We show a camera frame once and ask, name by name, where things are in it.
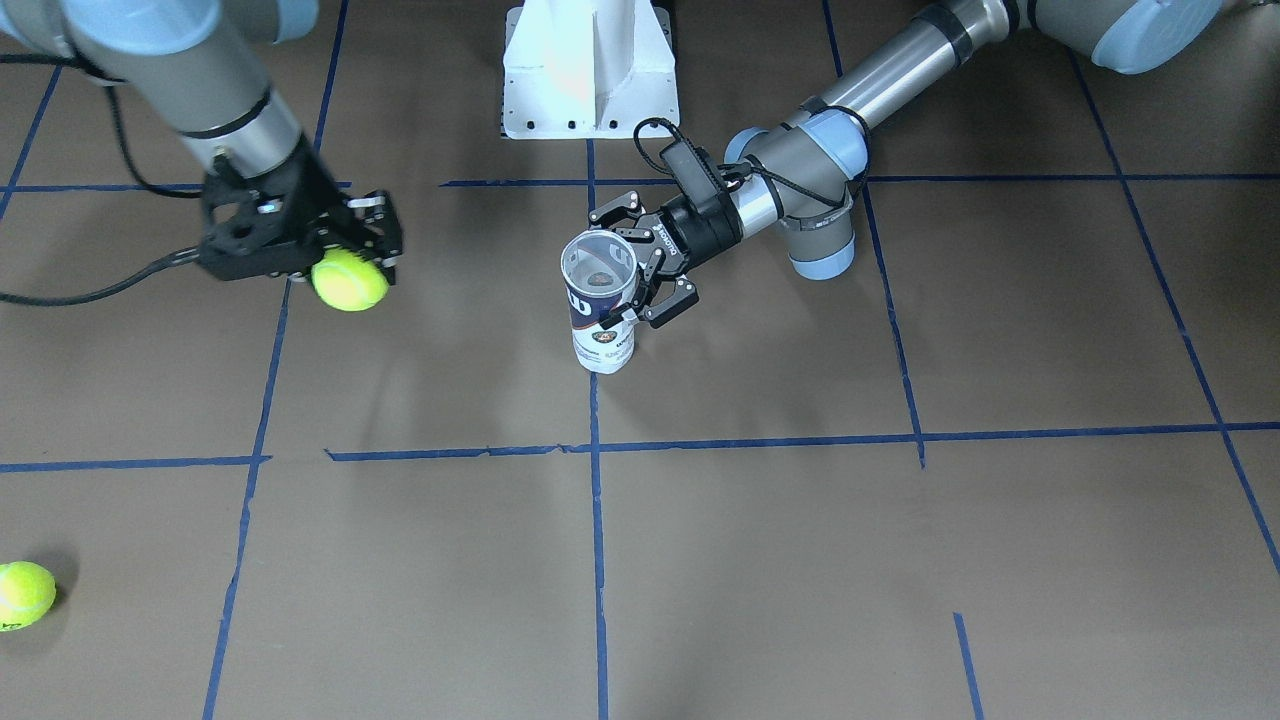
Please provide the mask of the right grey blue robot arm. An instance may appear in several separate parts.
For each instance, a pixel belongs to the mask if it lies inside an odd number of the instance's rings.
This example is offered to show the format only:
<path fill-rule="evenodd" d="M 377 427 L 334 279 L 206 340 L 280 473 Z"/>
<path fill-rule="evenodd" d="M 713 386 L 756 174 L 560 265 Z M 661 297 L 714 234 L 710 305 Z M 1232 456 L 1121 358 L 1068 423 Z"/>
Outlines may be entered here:
<path fill-rule="evenodd" d="M 355 311 L 396 283 L 396 209 L 381 190 L 339 188 L 253 51 L 302 38 L 317 14 L 315 1 L 5 1 L 3 32 L 31 63 L 134 88 L 204 168 L 202 238 L 148 273 L 284 275 Z"/>

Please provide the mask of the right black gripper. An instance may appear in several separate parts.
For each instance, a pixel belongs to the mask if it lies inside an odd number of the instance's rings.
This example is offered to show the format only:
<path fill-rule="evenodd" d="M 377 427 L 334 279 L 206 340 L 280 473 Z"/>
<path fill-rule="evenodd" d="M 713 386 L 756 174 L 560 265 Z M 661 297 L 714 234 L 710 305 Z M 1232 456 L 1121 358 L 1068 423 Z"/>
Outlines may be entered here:
<path fill-rule="evenodd" d="M 324 255 L 317 229 L 339 208 L 352 215 L 346 246 L 370 261 L 390 287 L 404 254 L 392 196 L 375 190 L 346 197 L 314 150 L 294 150 L 271 170 L 242 174 L 228 150 L 214 155 L 204 178 L 206 215 L 197 265 L 219 281 L 305 273 Z"/>

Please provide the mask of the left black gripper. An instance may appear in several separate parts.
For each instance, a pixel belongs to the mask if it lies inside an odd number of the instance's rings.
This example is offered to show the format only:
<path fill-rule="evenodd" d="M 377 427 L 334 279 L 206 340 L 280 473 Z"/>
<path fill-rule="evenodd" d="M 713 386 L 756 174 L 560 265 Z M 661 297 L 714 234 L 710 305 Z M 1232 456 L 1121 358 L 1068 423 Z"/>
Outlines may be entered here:
<path fill-rule="evenodd" d="M 739 210 L 728 192 L 695 202 L 678 195 L 655 214 L 659 245 L 639 263 L 634 297 L 609 310 L 603 331 L 637 322 L 658 329 L 699 300 L 696 286 L 682 274 L 740 243 L 744 237 Z M 654 220 L 637 192 L 627 192 L 588 213 L 588 228 L 620 237 L 654 237 Z"/>

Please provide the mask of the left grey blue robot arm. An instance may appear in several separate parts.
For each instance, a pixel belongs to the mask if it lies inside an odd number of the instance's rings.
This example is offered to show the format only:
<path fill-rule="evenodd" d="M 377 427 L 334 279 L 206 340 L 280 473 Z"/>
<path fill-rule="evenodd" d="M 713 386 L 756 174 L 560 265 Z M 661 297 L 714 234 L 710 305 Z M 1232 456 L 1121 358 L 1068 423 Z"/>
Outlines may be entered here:
<path fill-rule="evenodd" d="M 989 45 L 1036 31 L 1094 65 L 1135 76 L 1169 61 L 1224 12 L 1222 1 L 936 1 L 883 46 L 771 128 L 744 129 L 714 161 L 671 120 L 640 129 L 671 137 L 652 168 L 678 192 L 648 210 L 636 193 L 596 209 L 589 225 L 623 242 L 623 299 L 604 307 L 573 293 L 570 307 L 605 331 L 659 327 L 698 301 L 689 273 L 776 228 L 794 270 L 827 281 L 855 255 L 851 210 L 870 165 L 870 132 Z"/>

